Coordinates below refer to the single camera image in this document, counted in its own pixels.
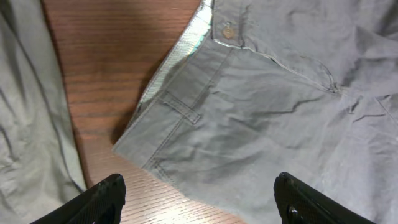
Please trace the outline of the grey shorts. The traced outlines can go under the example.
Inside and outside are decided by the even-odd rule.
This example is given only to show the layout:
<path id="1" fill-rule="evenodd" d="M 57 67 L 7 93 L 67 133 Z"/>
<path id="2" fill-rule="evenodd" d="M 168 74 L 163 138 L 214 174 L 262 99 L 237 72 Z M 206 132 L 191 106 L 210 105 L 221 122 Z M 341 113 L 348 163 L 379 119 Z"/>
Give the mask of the grey shorts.
<path id="1" fill-rule="evenodd" d="M 248 223 L 281 172 L 396 223 L 397 2 L 203 1 L 114 151 Z"/>

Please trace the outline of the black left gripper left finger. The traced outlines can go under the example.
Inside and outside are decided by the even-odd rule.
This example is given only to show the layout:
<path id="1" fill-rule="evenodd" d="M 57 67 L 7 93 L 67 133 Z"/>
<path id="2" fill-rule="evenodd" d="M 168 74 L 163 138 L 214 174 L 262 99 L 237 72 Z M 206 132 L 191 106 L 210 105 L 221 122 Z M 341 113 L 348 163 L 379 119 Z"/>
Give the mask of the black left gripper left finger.
<path id="1" fill-rule="evenodd" d="M 125 203 L 124 178 L 112 174 L 32 224 L 120 224 Z"/>

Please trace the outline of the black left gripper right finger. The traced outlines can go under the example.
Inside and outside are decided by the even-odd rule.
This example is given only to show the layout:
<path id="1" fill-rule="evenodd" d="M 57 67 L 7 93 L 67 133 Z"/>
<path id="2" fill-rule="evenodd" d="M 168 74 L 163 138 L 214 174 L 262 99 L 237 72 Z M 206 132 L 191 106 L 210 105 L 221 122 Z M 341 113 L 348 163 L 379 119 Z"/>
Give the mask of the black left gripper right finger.
<path id="1" fill-rule="evenodd" d="M 276 177 L 274 198 L 283 224 L 374 224 L 287 172 Z"/>

